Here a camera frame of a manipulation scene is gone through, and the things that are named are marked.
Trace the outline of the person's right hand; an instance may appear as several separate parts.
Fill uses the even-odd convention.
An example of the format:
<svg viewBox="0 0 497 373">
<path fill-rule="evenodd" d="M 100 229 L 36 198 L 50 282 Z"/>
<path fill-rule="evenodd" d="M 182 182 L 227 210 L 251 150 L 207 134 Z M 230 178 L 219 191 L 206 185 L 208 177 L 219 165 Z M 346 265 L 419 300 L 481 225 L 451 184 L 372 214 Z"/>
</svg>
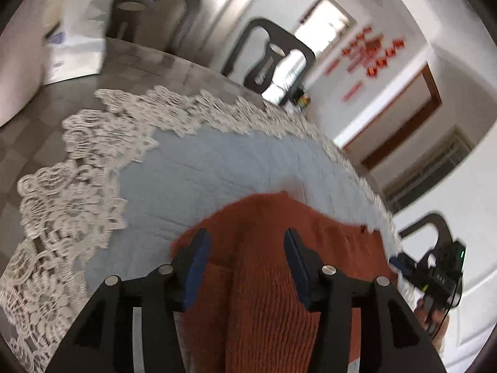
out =
<svg viewBox="0 0 497 373">
<path fill-rule="evenodd" d="M 428 331 L 430 325 L 428 323 L 428 311 L 424 308 L 424 300 L 422 298 L 417 301 L 416 308 L 414 309 L 414 316 L 417 318 L 421 327 L 425 331 Z M 431 321 L 435 326 L 435 331 L 431 336 L 431 342 L 435 349 L 440 352 L 450 322 L 450 317 L 447 311 L 434 310 L 431 315 Z"/>
</svg>

